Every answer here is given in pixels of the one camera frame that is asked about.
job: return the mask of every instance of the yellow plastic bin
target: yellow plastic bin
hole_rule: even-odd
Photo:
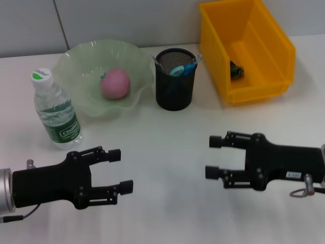
[[[221,96],[242,103],[284,93],[294,81],[296,50],[261,0],[200,4],[201,52]],[[230,60],[245,77],[230,79]]]

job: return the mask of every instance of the green glass bowl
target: green glass bowl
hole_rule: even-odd
[[[99,117],[136,105],[142,90],[154,84],[150,63],[147,53],[130,43],[92,41],[67,51],[53,69],[53,76],[75,107]],[[119,100],[109,100],[100,91],[101,76],[113,68],[124,69],[131,79],[130,94]]]

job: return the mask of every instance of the plastic bottle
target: plastic bottle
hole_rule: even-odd
[[[36,69],[31,80],[36,112],[54,145],[61,149],[78,145],[82,140],[80,125],[67,93],[54,82],[49,69]]]

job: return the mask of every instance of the black mesh pen holder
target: black mesh pen holder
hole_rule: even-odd
[[[172,76],[170,72],[189,64],[195,56],[181,48],[162,51],[156,59],[162,68],[156,66],[156,101],[160,107],[169,111],[179,111],[190,105],[194,85],[195,70],[184,76]]]

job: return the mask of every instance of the white tabletop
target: white tabletop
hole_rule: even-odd
[[[295,83],[284,95],[253,105],[224,104],[204,62],[196,71],[191,105],[160,108],[154,88],[138,105],[110,120],[79,117],[84,141],[119,148],[122,161],[91,166],[93,186],[133,179],[134,192],[116,206],[76,210],[67,201],[42,204],[28,219],[1,224],[1,243],[198,244],[324,243],[325,196],[289,197],[302,182],[273,181],[267,190],[225,190],[206,180],[205,166],[243,169],[245,151],[209,149],[209,136],[228,130],[262,132],[278,144],[315,146],[325,135],[325,35],[291,37],[297,48]],[[183,45],[194,54],[199,46]],[[167,47],[145,48],[157,55]],[[62,54],[0,59],[0,168],[25,169],[63,161],[33,104],[30,72],[55,67]],[[32,209],[18,209],[26,214]]]

